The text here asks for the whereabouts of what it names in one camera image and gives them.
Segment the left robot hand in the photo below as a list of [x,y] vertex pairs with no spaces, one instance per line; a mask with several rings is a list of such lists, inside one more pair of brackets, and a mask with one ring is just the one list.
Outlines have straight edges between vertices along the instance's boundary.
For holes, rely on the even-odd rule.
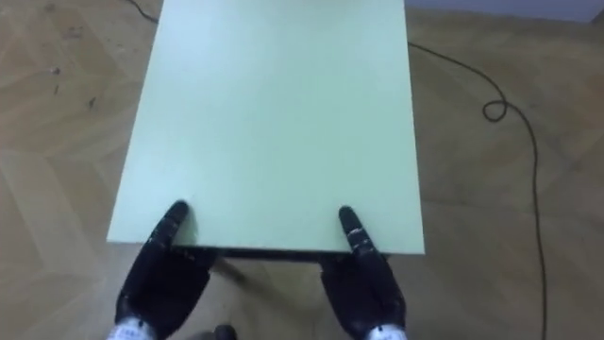
[[186,202],[175,202],[144,243],[117,297],[110,339],[167,339],[192,313],[217,253],[174,244],[188,213]]

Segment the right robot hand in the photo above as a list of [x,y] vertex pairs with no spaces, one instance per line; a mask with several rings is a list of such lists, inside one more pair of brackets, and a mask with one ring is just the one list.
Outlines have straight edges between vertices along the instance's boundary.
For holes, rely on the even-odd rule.
[[321,281],[341,327],[354,340],[407,340],[406,302],[392,268],[349,206],[339,209],[350,251],[321,258]]

